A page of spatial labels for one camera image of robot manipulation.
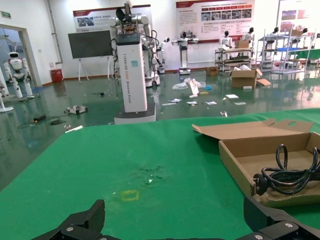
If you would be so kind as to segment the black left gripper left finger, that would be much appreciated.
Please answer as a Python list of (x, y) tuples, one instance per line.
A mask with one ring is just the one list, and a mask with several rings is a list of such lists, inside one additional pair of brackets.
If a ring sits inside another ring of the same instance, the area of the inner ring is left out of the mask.
[(35, 240), (104, 240), (105, 201), (98, 199), (86, 211), (69, 215), (57, 228), (35, 237)]

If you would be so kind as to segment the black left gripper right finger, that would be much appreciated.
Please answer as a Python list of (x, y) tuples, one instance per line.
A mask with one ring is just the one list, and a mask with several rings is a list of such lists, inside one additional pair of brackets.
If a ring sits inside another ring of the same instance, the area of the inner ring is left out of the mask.
[(267, 207), (253, 197), (243, 199), (243, 217), (252, 230), (240, 240), (318, 240), (320, 230), (305, 225), (282, 209)]

